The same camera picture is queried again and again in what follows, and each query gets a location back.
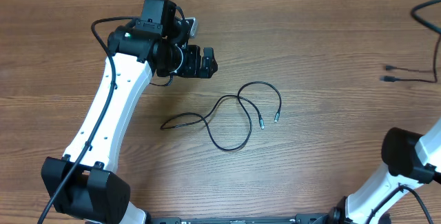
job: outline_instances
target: wooden surface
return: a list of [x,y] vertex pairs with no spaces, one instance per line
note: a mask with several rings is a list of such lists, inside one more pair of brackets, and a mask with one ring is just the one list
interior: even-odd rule
[[[327,212],[381,163],[394,126],[425,133],[441,116],[440,84],[382,83],[384,64],[431,67],[437,37],[409,10],[426,0],[173,0],[198,17],[193,43],[214,48],[210,80],[177,78],[148,87],[121,148],[118,175],[131,200],[153,216],[291,216]],[[99,86],[104,52],[95,19],[141,13],[143,0],[0,0],[0,223],[36,223],[48,200],[40,169],[61,157]],[[424,10],[439,20],[441,7]],[[119,23],[99,27],[103,37]],[[401,77],[431,78],[397,72]],[[217,150],[202,125],[160,131],[181,112],[207,113],[247,82],[266,121],[239,152]],[[221,145],[239,144],[247,122],[233,100],[210,125]],[[441,187],[419,189],[435,223]],[[394,223],[424,223],[411,196]],[[45,223],[78,223],[52,210]]]

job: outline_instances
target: tabletop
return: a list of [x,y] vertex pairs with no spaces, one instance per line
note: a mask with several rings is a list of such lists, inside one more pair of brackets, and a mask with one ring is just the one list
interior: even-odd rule
[[[441,87],[385,83],[386,64],[431,69],[435,33],[409,11],[427,0],[172,0],[199,20],[193,44],[213,47],[212,79],[176,78],[149,86],[125,134],[118,175],[131,201],[153,217],[293,216],[328,212],[382,163],[387,130],[425,133],[441,116]],[[96,94],[105,53],[90,24],[140,15],[143,0],[0,0],[0,223],[36,223],[49,196],[47,156],[60,158]],[[439,6],[421,12],[438,20]],[[98,27],[107,38],[122,22]],[[393,72],[431,79],[431,74]],[[153,82],[166,81],[158,77]],[[159,130],[175,114],[207,114],[224,94],[243,92],[253,132],[237,152],[222,152],[203,124]],[[234,147],[248,122],[236,100],[209,120],[220,145]],[[435,223],[440,186],[418,189]],[[408,195],[390,210],[394,223],[424,223]],[[45,223],[80,223],[53,209]]]

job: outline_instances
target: cable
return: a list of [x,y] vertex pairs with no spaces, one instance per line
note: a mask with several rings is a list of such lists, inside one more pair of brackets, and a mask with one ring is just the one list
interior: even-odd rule
[[[426,79],[401,79],[398,77],[392,77],[392,76],[383,76],[380,77],[381,81],[386,81],[386,82],[396,82],[396,81],[416,81],[416,82],[423,82],[423,83],[437,83],[438,82],[438,73],[436,71],[436,59],[438,56],[438,48],[440,46],[440,42],[441,42],[441,28],[439,28],[438,26],[424,20],[422,17],[420,17],[417,14],[417,11],[425,8],[427,6],[431,6],[433,4],[436,3],[441,3],[441,0],[430,0],[428,2],[425,3],[421,3],[415,7],[412,8],[411,10],[411,16],[412,18],[417,21],[418,23],[422,24],[424,27],[434,31],[435,33],[439,34],[440,36],[438,37],[438,40],[436,41],[435,44],[435,50],[433,51],[433,63],[432,63],[432,72],[433,72],[433,80],[426,80]],[[406,70],[408,72],[428,72],[426,70],[413,70],[413,69],[407,69],[407,68],[398,68],[395,67],[393,65],[386,65],[385,66],[385,70]]]
[[155,83],[149,83],[149,84],[155,85],[155,86],[166,87],[166,86],[170,86],[172,84],[172,82],[173,82],[173,74],[170,75],[170,80],[167,83],[164,83],[163,85],[159,85],[159,84],[155,84]]
[[420,204],[422,211],[426,215],[426,218],[427,218],[427,221],[429,222],[429,224],[433,224],[433,221],[432,221],[432,218],[430,217],[429,211],[427,210],[426,206],[422,202],[418,193],[415,190],[413,190],[410,187],[407,187],[405,185],[398,186],[383,201],[381,201],[380,204],[375,209],[372,210],[372,213],[369,215],[369,218],[367,219],[366,224],[370,224],[372,218],[375,216],[375,214],[378,212],[378,210],[380,210],[388,201],[390,201],[392,199],[392,197],[395,196],[399,191],[403,192],[403,190],[407,190],[410,193],[412,193],[412,195],[416,198],[416,200]]
[[[164,122],[164,123],[161,125],[161,127],[160,127],[159,129],[160,129],[160,130],[168,130],[168,129],[174,129],[174,128],[181,128],[181,127],[185,127],[185,126],[189,126],[189,125],[194,125],[194,124],[196,124],[196,123],[200,123],[201,121],[203,121],[204,124],[205,124],[205,127],[207,128],[208,135],[209,135],[210,139],[212,140],[212,143],[213,143],[218,149],[220,149],[220,150],[222,150],[222,151],[224,151],[224,152],[233,152],[233,151],[240,150],[240,149],[242,149],[243,147],[245,147],[245,145],[247,145],[247,142],[248,142],[248,140],[249,140],[249,137],[251,136],[252,128],[253,128],[253,123],[252,123],[251,117],[250,117],[250,115],[249,115],[247,109],[245,108],[245,106],[242,104],[242,101],[241,101],[241,100],[244,100],[244,101],[248,102],[249,104],[251,104],[251,105],[254,107],[254,109],[256,110],[257,115],[258,115],[260,128],[261,128],[261,129],[264,129],[264,128],[265,128],[265,124],[263,123],[262,115],[260,114],[260,111],[259,111],[259,109],[257,108],[257,106],[256,106],[253,102],[251,102],[250,100],[246,99],[245,97],[240,96],[240,93],[243,91],[243,89],[245,89],[247,86],[252,85],[252,84],[264,84],[264,85],[268,85],[269,87],[271,87],[271,88],[277,93],[278,98],[279,98],[279,106],[278,106],[278,110],[277,110],[277,113],[276,113],[276,117],[274,117],[274,122],[278,122],[278,119],[279,119],[279,117],[280,117],[280,109],[282,108],[282,97],[281,97],[281,95],[280,95],[280,92],[279,92],[279,91],[278,91],[278,90],[277,90],[272,84],[270,84],[270,83],[262,82],[262,81],[255,81],[255,82],[247,83],[247,84],[245,84],[244,86],[242,86],[242,87],[239,89],[239,91],[237,92],[236,95],[228,94],[228,95],[225,95],[225,96],[221,96],[220,99],[216,102],[216,104],[215,104],[214,107],[212,108],[212,110],[211,110],[206,116],[202,116],[202,115],[200,115],[200,114],[193,113],[193,112],[187,112],[187,113],[177,114],[176,116],[173,116],[172,118],[166,120],[166,122]],[[243,111],[244,111],[245,114],[247,115],[247,117],[248,117],[248,121],[249,121],[249,132],[248,132],[247,138],[245,138],[245,140],[244,140],[239,146],[234,147],[234,148],[224,148],[224,147],[221,147],[220,145],[218,145],[217,142],[215,142],[215,140],[214,140],[214,138],[213,138],[213,136],[212,136],[212,133],[211,133],[211,131],[210,131],[210,129],[209,129],[209,126],[208,126],[208,122],[207,122],[207,120],[206,120],[210,115],[213,114],[213,112],[214,112],[214,110],[216,109],[216,107],[220,104],[220,102],[222,101],[222,99],[224,99],[225,97],[234,97],[234,98],[238,99],[238,101],[239,101],[239,103],[240,103],[240,106],[242,107]],[[178,125],[173,125],[173,126],[165,127],[170,121],[172,121],[172,120],[174,120],[174,119],[177,119],[177,118],[179,118],[179,117],[182,117],[182,116],[188,116],[188,115],[197,116],[197,117],[199,117],[200,119],[197,120],[197,121],[192,121],[192,122],[190,122],[190,123],[182,123],[182,124],[178,124]]]
[[103,47],[109,62],[110,62],[110,67],[112,70],[112,80],[110,81],[110,89],[109,89],[109,94],[107,95],[107,99],[105,100],[104,106],[103,106],[103,110],[101,110],[101,113],[99,115],[98,120],[95,123],[95,126],[92,130],[92,132],[90,133],[90,136],[88,138],[88,140],[85,142],[84,144],[84,148],[81,151],[80,155],[78,156],[78,158],[76,159],[76,161],[74,162],[74,165],[70,168],[69,172],[64,176],[64,179],[62,180],[62,182],[58,185],[58,188],[55,190],[55,193],[52,195],[52,197],[50,198],[50,200],[48,201],[48,204],[46,205],[46,207],[44,208],[43,212],[40,215],[38,224],[42,224],[46,215],[48,215],[49,209],[50,207],[52,207],[52,204],[54,204],[55,199],[57,198],[57,196],[60,194],[60,191],[64,188],[65,184],[69,181],[71,175],[74,173],[76,167],[78,166],[78,164],[81,162],[81,159],[83,159],[85,153],[89,150],[89,147],[92,143],[93,138],[95,137],[96,131],[98,130],[104,116],[105,113],[107,111],[107,109],[109,108],[109,104],[110,104],[110,100],[112,99],[112,95],[113,95],[113,91],[115,90],[116,87],[116,69],[115,69],[115,64],[113,61],[113,55],[112,53],[109,51],[109,49],[107,48],[107,46],[104,44],[103,40],[101,39],[101,37],[98,35],[98,33],[96,33],[95,30],[95,25],[98,23],[103,23],[103,22],[107,22],[107,21],[118,21],[118,20],[132,20],[135,19],[136,17],[112,17],[112,18],[106,18],[106,19],[100,19],[100,20],[96,20],[92,23],[92,25],[90,26],[90,29],[92,30],[92,33],[94,34],[96,40],[100,43],[101,47]]

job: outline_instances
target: cable connector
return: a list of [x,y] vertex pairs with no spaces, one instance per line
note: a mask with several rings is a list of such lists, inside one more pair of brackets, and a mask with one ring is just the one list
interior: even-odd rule
[[385,65],[384,66],[384,69],[385,70],[395,70],[397,67],[396,66],[393,66],[393,65]]
[[264,130],[265,124],[263,123],[263,119],[259,119],[259,123],[260,123],[260,128]]
[[280,117],[280,112],[276,113],[276,117],[274,117],[274,122],[277,123],[278,122],[278,118]]
[[401,79],[393,76],[382,76],[380,77],[380,80],[384,82],[395,82],[395,81],[400,81]]

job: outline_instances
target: silver connector tip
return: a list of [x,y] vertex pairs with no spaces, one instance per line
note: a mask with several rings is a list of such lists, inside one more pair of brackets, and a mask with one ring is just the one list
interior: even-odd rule
[[274,117],[274,122],[277,123],[278,122],[278,118],[280,117],[280,113],[277,112],[276,117]]
[[263,123],[263,119],[259,119],[260,128],[265,129],[265,124]]

